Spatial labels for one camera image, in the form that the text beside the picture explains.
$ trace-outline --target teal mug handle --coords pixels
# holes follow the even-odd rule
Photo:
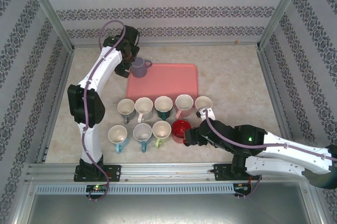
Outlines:
[[[123,147],[120,144],[116,144],[116,153],[120,154],[122,152]]]
[[[146,143],[143,141],[142,142],[142,153],[146,152]]]

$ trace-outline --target yellow mug handle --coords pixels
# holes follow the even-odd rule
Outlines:
[[[157,141],[156,141],[156,148],[159,149],[160,145],[161,145],[160,139],[157,138]]]

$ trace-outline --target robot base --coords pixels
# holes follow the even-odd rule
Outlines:
[[[120,165],[104,165],[103,156],[97,162],[97,164],[106,172],[109,177],[110,182],[119,182],[121,177],[121,166]],[[105,182],[105,176],[98,170],[93,164],[89,164],[83,159],[80,159],[80,165],[76,166],[75,182]]]

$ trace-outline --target table surface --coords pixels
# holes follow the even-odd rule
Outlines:
[[[98,48],[76,49],[66,88],[70,84],[78,84],[83,79],[99,54]],[[251,124],[280,135],[253,45],[141,47],[138,56],[149,59],[153,63],[195,64],[198,68],[199,95],[212,99],[217,120],[232,127]],[[101,95],[106,109],[105,116],[99,124],[105,163],[228,162],[232,160],[231,153],[210,145],[186,147],[172,139],[159,149],[155,148],[155,139],[152,139],[146,153],[142,153],[140,144],[132,136],[133,128],[137,125],[136,119],[126,125],[130,136],[129,144],[121,154],[116,154],[114,146],[107,138],[107,133],[112,126],[123,125],[122,117],[117,112],[117,104],[125,97],[126,88],[127,79],[113,73]],[[173,116],[167,120],[170,124],[175,120]],[[152,126],[158,120],[159,118],[154,114],[148,124]],[[200,124],[195,114],[187,120],[192,127]],[[46,162],[78,163],[81,147],[80,132],[70,114],[65,91]]]

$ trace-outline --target wallpaper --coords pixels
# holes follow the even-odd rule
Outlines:
[[[119,19],[140,42],[256,43],[280,0],[51,0],[75,45],[97,46],[98,32]],[[109,34],[119,27],[112,26]]]
[[[294,141],[337,144],[337,0],[291,0],[265,54]],[[318,189],[329,223],[337,193]]]
[[[36,161],[68,53],[37,0],[0,0],[0,223]]]

